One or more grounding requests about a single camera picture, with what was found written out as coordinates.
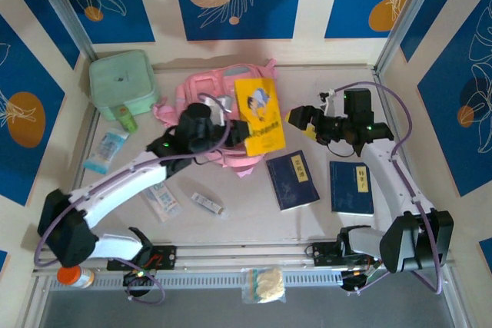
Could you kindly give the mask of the aluminium mounting rail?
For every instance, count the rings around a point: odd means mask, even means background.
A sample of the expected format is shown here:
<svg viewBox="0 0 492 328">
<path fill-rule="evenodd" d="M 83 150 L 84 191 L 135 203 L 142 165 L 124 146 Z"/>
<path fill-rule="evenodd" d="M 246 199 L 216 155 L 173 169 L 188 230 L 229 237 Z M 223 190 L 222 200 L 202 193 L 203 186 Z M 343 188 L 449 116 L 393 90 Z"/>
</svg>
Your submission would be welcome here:
<svg viewBox="0 0 492 328">
<path fill-rule="evenodd" d="M 335 241 L 335 239 L 312 238 L 305 240 L 282 241 L 228 241 L 179 243 L 159 238 L 156 247 L 176 246 L 174 258 L 163 257 L 162 266 L 173 264 L 174 270 L 213 273 L 238 271 L 246 267 L 269 267 L 279 265 L 288 270 L 313 269 L 314 258 L 311 245 L 316 242 Z"/>
</svg>

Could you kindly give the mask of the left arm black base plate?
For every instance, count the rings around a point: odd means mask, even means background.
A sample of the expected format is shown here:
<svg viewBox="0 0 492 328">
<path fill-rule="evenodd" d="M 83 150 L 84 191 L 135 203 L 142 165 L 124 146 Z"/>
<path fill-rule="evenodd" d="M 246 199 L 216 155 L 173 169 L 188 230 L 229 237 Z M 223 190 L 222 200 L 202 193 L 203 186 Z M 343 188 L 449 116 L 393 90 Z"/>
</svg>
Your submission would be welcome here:
<svg viewBox="0 0 492 328">
<path fill-rule="evenodd" d="M 173 270 L 176 261 L 176 246 L 153 246 L 151 249 L 140 252 L 131 262 L 137 267 L 145 270 Z M 130 271 L 134 270 L 121 261 L 109 260 L 107 270 L 110 271 Z"/>
</svg>

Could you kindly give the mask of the mint green fabric pouch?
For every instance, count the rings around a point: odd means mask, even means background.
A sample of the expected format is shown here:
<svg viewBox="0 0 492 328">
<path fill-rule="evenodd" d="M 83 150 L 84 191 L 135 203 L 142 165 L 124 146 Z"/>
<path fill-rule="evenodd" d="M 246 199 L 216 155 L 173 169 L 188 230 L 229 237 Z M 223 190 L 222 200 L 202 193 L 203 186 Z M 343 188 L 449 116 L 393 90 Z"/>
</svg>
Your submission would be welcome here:
<svg viewBox="0 0 492 328">
<path fill-rule="evenodd" d="M 91 101 L 101 116 L 113 121 L 112 109 L 124 105 L 132 115 L 149 112 L 160 100 L 159 87 L 147 54 L 127 51 L 89 66 Z"/>
</svg>

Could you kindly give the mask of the pink school backpack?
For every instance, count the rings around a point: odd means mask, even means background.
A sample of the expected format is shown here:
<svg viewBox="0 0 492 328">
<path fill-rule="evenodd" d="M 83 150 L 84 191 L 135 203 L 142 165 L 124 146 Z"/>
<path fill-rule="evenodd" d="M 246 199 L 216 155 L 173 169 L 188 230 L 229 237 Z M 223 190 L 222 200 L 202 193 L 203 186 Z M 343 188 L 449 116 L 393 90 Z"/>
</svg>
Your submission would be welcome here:
<svg viewBox="0 0 492 328">
<path fill-rule="evenodd" d="M 253 64 L 237 64 L 215 70 L 205 71 L 188 77 L 175 89 L 175 104 L 169 105 L 167 98 L 155 104 L 152 113 L 162 124 L 169 128 L 178 123 L 181 113 L 191 103 L 204 103 L 212 110 L 212 121 L 218 123 L 221 109 L 209 98 L 200 99 L 200 93 L 214 96 L 228 109 L 229 118 L 233 121 L 240 119 L 238 103 L 234 91 L 234 83 L 238 79 L 276 78 L 276 61 L 271 59 L 265 66 Z M 206 155 L 209 160 L 216 161 L 222 167 L 231 168 L 239 177 L 251 174 L 254 166 L 262 161 L 263 155 L 249 156 L 243 144 L 234 146 L 226 144 L 222 153 Z"/>
</svg>

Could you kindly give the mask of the white blue wipes packet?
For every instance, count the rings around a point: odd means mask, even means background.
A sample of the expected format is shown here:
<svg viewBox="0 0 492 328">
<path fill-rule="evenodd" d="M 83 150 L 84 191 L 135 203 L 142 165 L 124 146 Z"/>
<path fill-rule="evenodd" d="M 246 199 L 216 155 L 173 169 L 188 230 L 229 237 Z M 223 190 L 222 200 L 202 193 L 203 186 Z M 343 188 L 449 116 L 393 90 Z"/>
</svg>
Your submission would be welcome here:
<svg viewBox="0 0 492 328">
<path fill-rule="evenodd" d="M 144 189 L 142 193 L 161 223 L 177 217 L 182 212 L 181 205 L 167 188 L 164 181 Z"/>
</svg>

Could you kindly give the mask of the light blue tissue packet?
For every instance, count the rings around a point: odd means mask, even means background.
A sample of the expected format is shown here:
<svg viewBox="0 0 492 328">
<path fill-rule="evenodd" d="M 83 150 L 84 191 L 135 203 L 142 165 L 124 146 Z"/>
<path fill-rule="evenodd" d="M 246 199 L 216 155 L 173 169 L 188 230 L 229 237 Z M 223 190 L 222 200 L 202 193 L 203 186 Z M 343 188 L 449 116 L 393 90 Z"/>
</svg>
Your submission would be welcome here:
<svg viewBox="0 0 492 328">
<path fill-rule="evenodd" d="M 129 137 L 129 133 L 117 128 L 110 128 L 100 140 L 94 152 L 85 160 L 84 169 L 99 174 L 106 174 L 116 154 Z"/>
</svg>

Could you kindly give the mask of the grey metal panel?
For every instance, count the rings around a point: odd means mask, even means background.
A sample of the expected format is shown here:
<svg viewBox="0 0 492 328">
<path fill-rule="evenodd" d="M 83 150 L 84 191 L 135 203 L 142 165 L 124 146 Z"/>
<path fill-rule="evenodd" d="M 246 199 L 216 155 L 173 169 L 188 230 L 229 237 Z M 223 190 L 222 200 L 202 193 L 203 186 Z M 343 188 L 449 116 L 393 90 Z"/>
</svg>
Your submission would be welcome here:
<svg viewBox="0 0 492 328">
<path fill-rule="evenodd" d="M 334 288 L 292 288 L 284 302 L 245 304 L 240 290 L 171 290 L 142 306 L 117 291 L 50 293 L 40 328 L 464 328 L 443 297 L 396 293 L 389 283 L 349 297 Z"/>
</svg>

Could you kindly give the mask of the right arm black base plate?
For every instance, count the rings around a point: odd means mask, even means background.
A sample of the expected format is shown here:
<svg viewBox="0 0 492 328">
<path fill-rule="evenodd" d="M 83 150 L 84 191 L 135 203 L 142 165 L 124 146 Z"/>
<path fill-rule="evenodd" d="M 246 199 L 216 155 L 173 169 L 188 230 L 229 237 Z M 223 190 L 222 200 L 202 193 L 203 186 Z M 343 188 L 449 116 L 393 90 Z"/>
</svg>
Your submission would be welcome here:
<svg viewBox="0 0 492 328">
<path fill-rule="evenodd" d="M 372 256 L 356 253 L 341 241 L 312 243 L 312 254 L 316 267 L 363 267 L 376 262 Z"/>
</svg>

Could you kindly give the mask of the yellow picture book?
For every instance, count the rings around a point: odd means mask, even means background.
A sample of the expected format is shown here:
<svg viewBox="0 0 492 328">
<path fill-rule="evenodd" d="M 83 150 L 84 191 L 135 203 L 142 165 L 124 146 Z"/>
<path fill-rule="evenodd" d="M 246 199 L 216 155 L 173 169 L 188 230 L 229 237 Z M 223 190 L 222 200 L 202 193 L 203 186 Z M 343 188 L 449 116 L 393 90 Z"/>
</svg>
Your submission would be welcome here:
<svg viewBox="0 0 492 328">
<path fill-rule="evenodd" d="M 273 78 L 241 78 L 234 82 L 242 121 L 248 123 L 244 146 L 248 156 L 258 156 L 286 147 L 281 109 Z"/>
</svg>

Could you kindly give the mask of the small tube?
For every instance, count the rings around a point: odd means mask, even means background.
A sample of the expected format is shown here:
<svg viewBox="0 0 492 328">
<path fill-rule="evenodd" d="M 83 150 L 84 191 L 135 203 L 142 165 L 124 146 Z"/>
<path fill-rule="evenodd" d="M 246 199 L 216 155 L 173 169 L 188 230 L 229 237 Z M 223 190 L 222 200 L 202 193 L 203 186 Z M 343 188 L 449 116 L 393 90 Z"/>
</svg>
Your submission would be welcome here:
<svg viewBox="0 0 492 328">
<path fill-rule="evenodd" d="M 207 197 L 203 196 L 202 194 L 199 194 L 197 192 L 194 192 L 193 195 L 191 196 L 191 199 L 199 206 L 203 207 L 207 211 L 219 216 L 219 217 L 226 217 L 228 215 L 227 210 L 217 204 L 216 202 L 208 199 Z"/>
</svg>

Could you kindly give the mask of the dark blue paperback book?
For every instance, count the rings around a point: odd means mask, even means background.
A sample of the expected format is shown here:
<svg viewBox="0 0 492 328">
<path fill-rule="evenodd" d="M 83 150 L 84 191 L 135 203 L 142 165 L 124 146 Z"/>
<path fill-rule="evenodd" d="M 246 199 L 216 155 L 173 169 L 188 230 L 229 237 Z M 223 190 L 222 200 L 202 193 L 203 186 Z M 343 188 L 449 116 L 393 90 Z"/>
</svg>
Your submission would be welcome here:
<svg viewBox="0 0 492 328">
<path fill-rule="evenodd" d="M 266 165 L 281 211 L 320 200 L 302 150 L 266 160 Z"/>
<path fill-rule="evenodd" d="M 368 167 L 362 162 L 331 161 L 329 171 L 331 210 L 372 217 L 374 201 Z"/>
</svg>

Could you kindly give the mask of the orange capped bottle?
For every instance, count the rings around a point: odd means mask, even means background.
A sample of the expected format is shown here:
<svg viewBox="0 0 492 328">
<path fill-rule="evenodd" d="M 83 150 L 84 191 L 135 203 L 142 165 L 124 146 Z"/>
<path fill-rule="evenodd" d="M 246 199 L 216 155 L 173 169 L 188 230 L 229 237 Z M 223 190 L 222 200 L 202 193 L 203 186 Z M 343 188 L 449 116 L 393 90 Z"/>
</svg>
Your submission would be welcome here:
<svg viewBox="0 0 492 328">
<path fill-rule="evenodd" d="M 57 281 L 69 287 L 84 289 L 91 286 L 94 280 L 95 273 L 80 266 L 61 267 L 57 272 Z"/>
</svg>

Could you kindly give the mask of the small green bottle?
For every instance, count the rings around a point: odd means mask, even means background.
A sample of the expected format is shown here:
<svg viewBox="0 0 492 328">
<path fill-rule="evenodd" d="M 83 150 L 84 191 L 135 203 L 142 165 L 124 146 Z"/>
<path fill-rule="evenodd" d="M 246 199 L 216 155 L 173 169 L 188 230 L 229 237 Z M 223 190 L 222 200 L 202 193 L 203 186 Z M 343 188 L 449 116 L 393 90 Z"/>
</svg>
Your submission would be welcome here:
<svg viewBox="0 0 492 328">
<path fill-rule="evenodd" d="M 115 117 L 128 133 L 133 134 L 138 130 L 138 125 L 132 113 L 125 105 L 120 105 L 116 108 Z"/>
</svg>

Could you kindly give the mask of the aluminium corner post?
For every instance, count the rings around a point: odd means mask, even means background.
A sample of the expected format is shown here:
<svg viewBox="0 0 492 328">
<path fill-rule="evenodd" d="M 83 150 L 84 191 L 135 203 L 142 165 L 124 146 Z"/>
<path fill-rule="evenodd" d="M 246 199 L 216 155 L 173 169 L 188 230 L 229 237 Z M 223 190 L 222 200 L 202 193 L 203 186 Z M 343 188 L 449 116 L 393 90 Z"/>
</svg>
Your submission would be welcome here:
<svg viewBox="0 0 492 328">
<path fill-rule="evenodd" d="M 48 0 L 78 50 L 90 61 L 98 59 L 90 38 L 69 0 Z"/>
<path fill-rule="evenodd" d="M 403 10 L 397 17 L 394 27 L 389 33 L 382 51 L 374 63 L 374 76 L 382 78 L 385 70 L 392 61 L 394 54 L 399 50 L 401 41 L 404 39 L 409 27 L 414 22 L 422 5 L 427 0 L 407 0 Z"/>
</svg>

